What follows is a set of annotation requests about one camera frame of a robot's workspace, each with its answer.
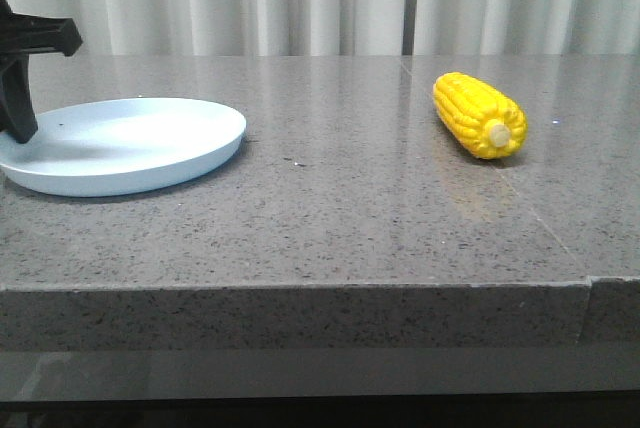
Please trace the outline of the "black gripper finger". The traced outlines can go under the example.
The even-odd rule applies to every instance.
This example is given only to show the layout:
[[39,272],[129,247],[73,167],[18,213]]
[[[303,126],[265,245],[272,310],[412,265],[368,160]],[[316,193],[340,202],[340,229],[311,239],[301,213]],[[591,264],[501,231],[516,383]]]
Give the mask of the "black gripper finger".
[[29,88],[27,55],[1,56],[1,129],[25,144],[38,130]]

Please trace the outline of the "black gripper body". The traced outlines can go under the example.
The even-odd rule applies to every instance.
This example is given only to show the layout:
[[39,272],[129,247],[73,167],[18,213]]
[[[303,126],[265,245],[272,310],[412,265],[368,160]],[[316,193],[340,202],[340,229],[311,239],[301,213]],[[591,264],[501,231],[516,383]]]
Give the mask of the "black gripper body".
[[1,0],[1,55],[61,53],[74,55],[83,39],[71,18],[47,18],[15,13]]

